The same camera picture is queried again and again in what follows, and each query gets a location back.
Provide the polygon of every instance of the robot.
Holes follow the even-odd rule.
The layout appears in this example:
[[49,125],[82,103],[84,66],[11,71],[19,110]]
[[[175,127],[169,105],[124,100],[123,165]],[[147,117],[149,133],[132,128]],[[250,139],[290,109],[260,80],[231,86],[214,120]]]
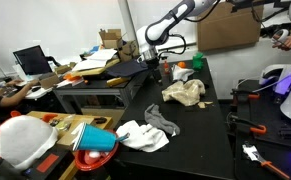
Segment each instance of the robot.
[[[157,70],[159,59],[155,46],[166,43],[169,37],[169,30],[181,20],[200,15],[213,6],[215,2],[218,3],[219,0],[183,0],[162,19],[149,26],[144,26],[137,31],[137,39],[141,53],[140,59],[146,61],[148,67],[153,69],[153,76],[156,80],[159,80],[161,77]],[[227,2],[234,5],[244,4],[245,6],[251,6],[253,0],[227,0]],[[291,92],[281,105],[281,111],[291,119]]]

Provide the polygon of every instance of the gray cloth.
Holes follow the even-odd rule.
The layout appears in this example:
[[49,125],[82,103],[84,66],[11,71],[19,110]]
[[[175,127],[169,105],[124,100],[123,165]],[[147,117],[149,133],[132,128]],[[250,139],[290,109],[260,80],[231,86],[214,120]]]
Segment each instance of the gray cloth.
[[145,121],[156,127],[158,129],[162,129],[163,131],[173,134],[174,130],[176,135],[179,135],[180,129],[179,127],[170,121],[167,121],[159,112],[158,105],[152,104],[145,110]]

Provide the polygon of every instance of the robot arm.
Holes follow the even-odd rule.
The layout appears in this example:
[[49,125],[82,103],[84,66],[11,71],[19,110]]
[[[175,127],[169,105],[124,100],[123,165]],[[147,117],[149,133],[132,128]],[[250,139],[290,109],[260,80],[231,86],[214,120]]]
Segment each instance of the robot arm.
[[155,46],[165,44],[169,30],[181,20],[189,16],[196,16],[211,7],[216,0],[183,0],[170,10],[161,20],[144,26],[137,31],[137,39],[145,61],[156,59]]

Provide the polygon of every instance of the red bowl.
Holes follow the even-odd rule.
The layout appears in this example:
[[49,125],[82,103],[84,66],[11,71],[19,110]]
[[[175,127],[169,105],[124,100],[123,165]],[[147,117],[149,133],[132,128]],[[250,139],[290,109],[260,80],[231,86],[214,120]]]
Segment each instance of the red bowl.
[[[108,130],[108,131],[115,134],[117,137],[117,134],[113,130]],[[109,152],[107,154],[107,156],[105,156],[105,157],[101,156],[100,159],[93,164],[86,164],[85,160],[84,160],[85,150],[78,150],[75,153],[75,165],[76,165],[76,167],[81,171],[91,171],[91,170],[94,170],[94,169],[101,167],[102,165],[107,163],[113,157],[113,155],[117,151],[118,144],[119,144],[119,142],[116,142],[114,148],[112,149],[111,152]]]

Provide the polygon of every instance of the orange object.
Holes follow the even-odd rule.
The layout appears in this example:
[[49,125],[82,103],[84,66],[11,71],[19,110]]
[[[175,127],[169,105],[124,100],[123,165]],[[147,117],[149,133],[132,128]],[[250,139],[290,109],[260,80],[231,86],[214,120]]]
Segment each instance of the orange object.
[[52,153],[36,169],[39,172],[45,173],[58,158],[59,156]]
[[262,162],[261,166],[267,167],[269,170],[271,170],[272,172],[274,172],[277,175],[279,175],[280,177],[282,177],[282,179],[290,179],[290,177],[287,174],[285,174],[283,171],[281,171],[280,169],[278,169],[277,167],[272,165],[272,162],[270,162],[270,161]]
[[43,121],[48,123],[51,119],[57,116],[58,116],[57,114],[53,114],[53,113],[44,114]]
[[11,116],[12,117],[17,117],[17,116],[21,116],[22,114],[20,113],[20,112],[18,112],[18,111],[12,111],[11,112]]
[[253,128],[251,127],[250,128],[250,131],[252,131],[253,133],[256,133],[256,134],[265,134],[266,133],[266,127],[263,126],[263,125],[259,125],[259,128]]
[[248,98],[249,99],[259,99],[260,95],[259,94],[249,94]]
[[[113,130],[107,130],[107,131],[115,134],[117,137],[117,134]],[[115,152],[117,151],[118,145],[119,143],[116,142],[112,151],[110,151],[106,156],[102,155],[101,153],[100,159],[93,164],[87,164],[85,162],[84,160],[85,150],[78,150],[75,153],[75,165],[81,171],[91,171],[91,170],[97,169],[103,166],[105,163],[107,163],[114,156]]]
[[69,81],[76,81],[79,80],[81,77],[80,76],[72,76],[71,74],[66,74],[63,79],[69,80]]
[[164,63],[164,72],[165,74],[169,74],[169,65],[167,64],[167,61]]
[[177,66],[179,66],[180,68],[186,68],[186,64],[184,61],[181,61],[177,64]]

